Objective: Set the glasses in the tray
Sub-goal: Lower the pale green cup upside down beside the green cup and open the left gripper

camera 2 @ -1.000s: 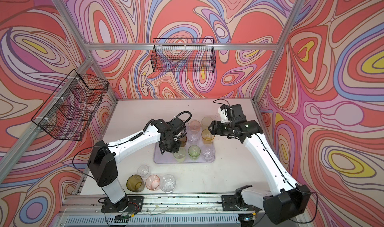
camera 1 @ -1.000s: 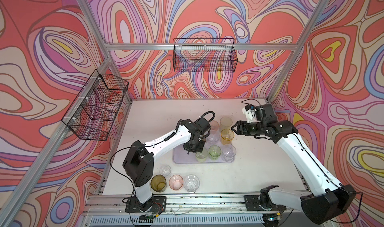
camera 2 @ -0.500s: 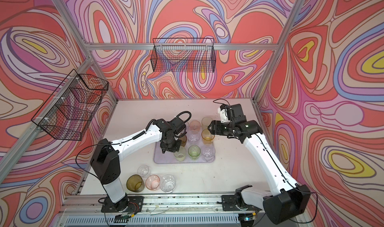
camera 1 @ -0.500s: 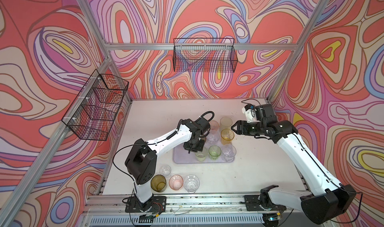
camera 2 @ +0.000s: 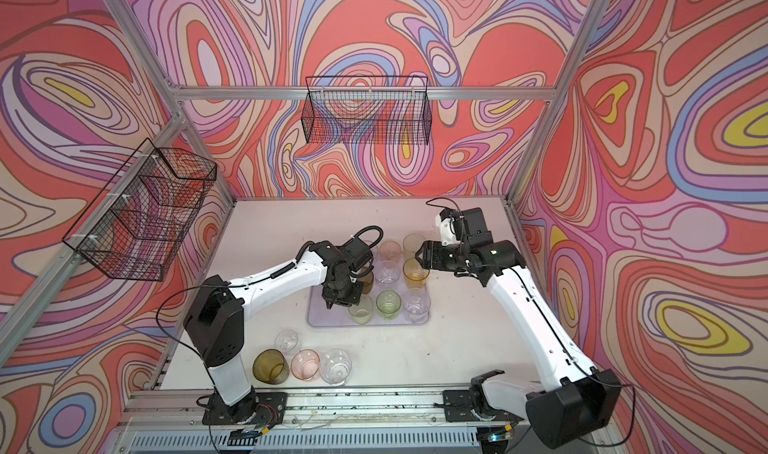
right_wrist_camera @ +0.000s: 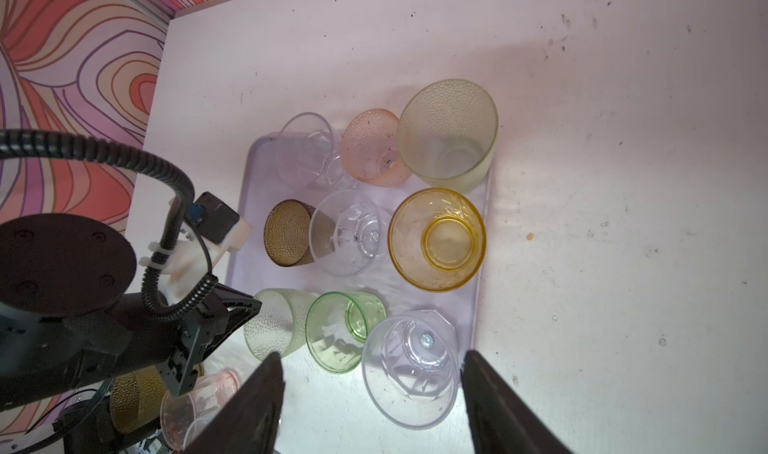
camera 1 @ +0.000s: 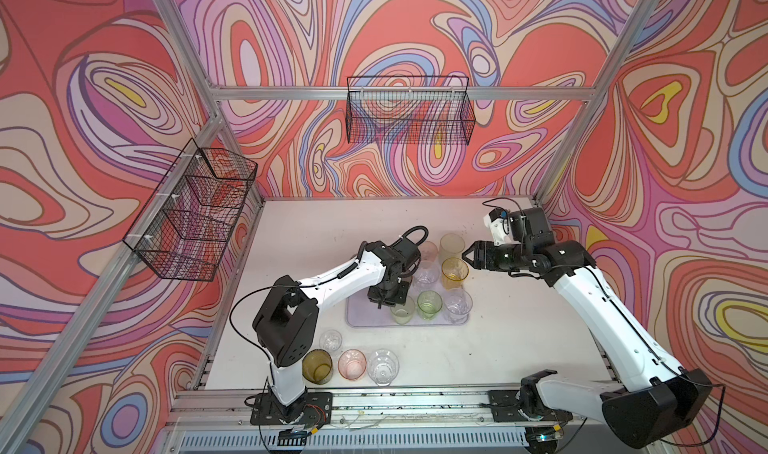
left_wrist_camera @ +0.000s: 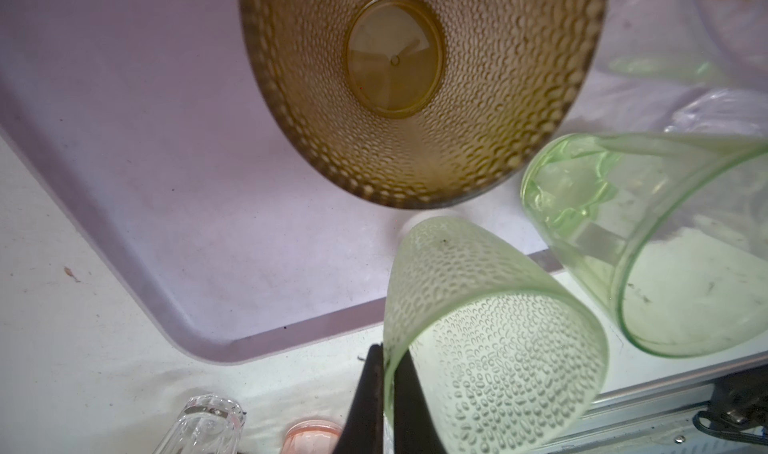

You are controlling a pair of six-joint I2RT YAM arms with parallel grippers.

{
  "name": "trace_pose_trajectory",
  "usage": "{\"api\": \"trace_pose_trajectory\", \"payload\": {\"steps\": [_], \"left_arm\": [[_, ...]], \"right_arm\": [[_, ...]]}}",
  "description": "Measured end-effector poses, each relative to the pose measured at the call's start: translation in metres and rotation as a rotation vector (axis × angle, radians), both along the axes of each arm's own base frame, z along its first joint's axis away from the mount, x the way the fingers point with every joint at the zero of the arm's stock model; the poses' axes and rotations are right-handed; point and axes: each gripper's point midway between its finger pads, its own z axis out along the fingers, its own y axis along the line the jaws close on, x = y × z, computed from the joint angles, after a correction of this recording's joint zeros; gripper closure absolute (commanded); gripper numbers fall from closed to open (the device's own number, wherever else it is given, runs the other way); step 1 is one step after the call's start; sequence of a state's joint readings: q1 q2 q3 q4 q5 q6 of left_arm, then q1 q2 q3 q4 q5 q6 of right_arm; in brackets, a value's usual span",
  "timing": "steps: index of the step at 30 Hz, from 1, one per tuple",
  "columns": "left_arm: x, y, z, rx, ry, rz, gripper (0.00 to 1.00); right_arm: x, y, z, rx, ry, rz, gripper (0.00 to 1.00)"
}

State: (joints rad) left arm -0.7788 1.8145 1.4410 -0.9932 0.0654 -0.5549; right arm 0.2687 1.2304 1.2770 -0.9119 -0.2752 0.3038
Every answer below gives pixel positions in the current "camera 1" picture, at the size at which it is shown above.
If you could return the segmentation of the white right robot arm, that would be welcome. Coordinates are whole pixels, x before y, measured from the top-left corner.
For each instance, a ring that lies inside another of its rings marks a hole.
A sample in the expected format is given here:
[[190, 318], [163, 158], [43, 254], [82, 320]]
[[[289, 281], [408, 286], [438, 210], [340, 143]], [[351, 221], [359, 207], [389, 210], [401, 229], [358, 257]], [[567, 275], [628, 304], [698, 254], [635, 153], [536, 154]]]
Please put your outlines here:
[[519, 412], [530, 418], [561, 410], [607, 425], [625, 445], [641, 449], [688, 427], [713, 385], [667, 352], [614, 294], [576, 241], [534, 249], [476, 241], [462, 258], [475, 270], [511, 277], [535, 274], [584, 321], [611, 363], [615, 382], [574, 380], [552, 369], [522, 379]]

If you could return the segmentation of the large olive green glass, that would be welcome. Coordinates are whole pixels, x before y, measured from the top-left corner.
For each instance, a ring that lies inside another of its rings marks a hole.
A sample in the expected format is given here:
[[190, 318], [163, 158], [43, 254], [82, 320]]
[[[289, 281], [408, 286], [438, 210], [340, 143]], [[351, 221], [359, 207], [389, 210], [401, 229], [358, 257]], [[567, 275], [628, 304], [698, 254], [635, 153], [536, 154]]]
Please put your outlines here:
[[333, 374], [331, 355], [323, 349], [308, 352], [302, 360], [303, 378], [316, 385], [326, 384]]

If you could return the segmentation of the clear faceted glass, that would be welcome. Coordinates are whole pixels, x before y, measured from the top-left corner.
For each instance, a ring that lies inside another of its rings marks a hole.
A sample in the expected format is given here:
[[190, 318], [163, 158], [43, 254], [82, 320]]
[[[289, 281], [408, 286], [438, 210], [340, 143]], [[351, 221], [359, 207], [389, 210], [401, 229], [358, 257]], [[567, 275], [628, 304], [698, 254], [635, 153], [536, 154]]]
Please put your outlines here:
[[449, 290], [443, 296], [444, 316], [450, 324], [464, 324], [472, 308], [472, 297], [463, 289]]

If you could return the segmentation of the pale green dimpled cup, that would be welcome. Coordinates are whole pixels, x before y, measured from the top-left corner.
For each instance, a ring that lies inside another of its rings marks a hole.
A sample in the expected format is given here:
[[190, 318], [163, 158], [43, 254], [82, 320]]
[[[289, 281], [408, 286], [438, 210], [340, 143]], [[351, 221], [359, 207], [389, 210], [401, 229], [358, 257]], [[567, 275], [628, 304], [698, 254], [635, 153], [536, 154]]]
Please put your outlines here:
[[463, 237], [456, 233], [447, 233], [443, 235], [439, 242], [439, 259], [444, 262], [450, 258], [460, 258], [466, 249], [466, 243]]

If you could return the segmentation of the bright green glass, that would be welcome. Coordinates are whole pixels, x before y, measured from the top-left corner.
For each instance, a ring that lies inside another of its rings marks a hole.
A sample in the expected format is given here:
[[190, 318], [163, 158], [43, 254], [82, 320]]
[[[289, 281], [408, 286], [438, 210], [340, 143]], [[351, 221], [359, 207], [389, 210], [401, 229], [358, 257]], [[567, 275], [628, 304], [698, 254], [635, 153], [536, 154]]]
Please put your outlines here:
[[442, 310], [441, 295], [432, 290], [423, 291], [417, 297], [417, 313], [425, 321], [431, 321]]

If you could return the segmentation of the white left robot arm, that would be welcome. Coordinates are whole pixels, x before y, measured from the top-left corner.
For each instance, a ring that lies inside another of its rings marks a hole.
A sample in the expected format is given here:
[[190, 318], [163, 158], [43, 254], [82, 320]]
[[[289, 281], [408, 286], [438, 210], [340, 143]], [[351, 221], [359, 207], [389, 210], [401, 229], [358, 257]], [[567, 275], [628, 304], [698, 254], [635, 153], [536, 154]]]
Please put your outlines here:
[[402, 305], [420, 264], [418, 245], [401, 237], [391, 245], [362, 243], [349, 261], [315, 277], [285, 275], [269, 289], [252, 327], [269, 359], [269, 390], [279, 406], [301, 401], [306, 387], [300, 366], [313, 343], [323, 311], [365, 291], [381, 308]]

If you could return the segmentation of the pink dimpled cup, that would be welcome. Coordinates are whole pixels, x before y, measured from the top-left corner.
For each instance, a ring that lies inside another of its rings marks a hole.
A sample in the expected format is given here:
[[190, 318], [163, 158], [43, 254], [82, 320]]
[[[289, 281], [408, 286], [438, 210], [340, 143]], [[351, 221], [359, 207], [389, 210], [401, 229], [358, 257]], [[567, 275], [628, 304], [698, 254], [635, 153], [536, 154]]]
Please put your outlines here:
[[419, 246], [419, 251], [421, 253], [421, 260], [423, 262], [431, 263], [438, 259], [439, 249], [431, 241], [425, 241], [422, 243]]

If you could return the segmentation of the small clear glass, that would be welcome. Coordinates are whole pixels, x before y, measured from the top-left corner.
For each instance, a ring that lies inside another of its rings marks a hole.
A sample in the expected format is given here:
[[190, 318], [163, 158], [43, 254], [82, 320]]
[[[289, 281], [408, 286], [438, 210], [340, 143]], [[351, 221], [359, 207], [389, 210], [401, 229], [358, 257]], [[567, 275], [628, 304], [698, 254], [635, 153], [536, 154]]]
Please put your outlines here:
[[343, 336], [337, 330], [327, 330], [323, 332], [319, 339], [319, 346], [328, 353], [334, 353], [341, 349], [343, 345]]

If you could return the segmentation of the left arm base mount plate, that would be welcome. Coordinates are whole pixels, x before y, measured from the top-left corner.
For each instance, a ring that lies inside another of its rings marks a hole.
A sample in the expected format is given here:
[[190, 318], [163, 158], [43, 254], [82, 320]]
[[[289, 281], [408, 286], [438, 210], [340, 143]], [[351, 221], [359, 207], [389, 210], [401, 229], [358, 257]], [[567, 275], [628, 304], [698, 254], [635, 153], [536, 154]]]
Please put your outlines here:
[[246, 399], [251, 408], [250, 424], [255, 426], [304, 425], [323, 427], [332, 420], [331, 392], [305, 392], [289, 405], [279, 402], [270, 390]]

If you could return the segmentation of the light green dimpled cup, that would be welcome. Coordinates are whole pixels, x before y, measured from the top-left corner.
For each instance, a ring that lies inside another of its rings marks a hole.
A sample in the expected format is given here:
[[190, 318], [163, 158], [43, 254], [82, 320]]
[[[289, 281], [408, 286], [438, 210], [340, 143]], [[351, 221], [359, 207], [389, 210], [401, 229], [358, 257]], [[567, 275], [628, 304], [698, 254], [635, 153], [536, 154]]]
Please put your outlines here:
[[407, 325], [415, 314], [416, 306], [411, 298], [407, 298], [403, 304], [397, 304], [390, 308], [394, 322], [398, 325]]

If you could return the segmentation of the clear textured glass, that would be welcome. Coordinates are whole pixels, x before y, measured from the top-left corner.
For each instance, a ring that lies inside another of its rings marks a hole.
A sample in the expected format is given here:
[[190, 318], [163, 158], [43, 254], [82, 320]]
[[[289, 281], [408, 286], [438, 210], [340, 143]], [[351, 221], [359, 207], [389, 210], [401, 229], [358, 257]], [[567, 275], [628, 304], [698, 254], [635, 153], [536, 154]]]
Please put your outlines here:
[[436, 262], [422, 262], [413, 275], [413, 282], [424, 289], [431, 289], [440, 277], [440, 267]]

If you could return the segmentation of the pink clear glass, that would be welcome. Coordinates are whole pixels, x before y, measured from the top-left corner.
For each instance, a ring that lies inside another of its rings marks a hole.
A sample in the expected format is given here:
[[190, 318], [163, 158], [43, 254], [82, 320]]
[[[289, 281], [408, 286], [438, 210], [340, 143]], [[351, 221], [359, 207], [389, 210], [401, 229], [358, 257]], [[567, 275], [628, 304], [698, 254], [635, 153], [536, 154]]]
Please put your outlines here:
[[344, 379], [356, 381], [366, 373], [366, 370], [367, 358], [358, 349], [348, 349], [338, 359], [338, 372]]

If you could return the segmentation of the yellow clear plastic cup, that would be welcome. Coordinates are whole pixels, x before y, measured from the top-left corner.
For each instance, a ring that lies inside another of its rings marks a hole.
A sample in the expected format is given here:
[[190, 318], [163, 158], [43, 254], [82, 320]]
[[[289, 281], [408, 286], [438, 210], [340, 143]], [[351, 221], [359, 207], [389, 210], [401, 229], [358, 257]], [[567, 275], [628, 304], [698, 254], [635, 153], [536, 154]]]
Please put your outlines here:
[[441, 284], [445, 290], [461, 288], [468, 275], [468, 264], [459, 258], [448, 258], [442, 263]]

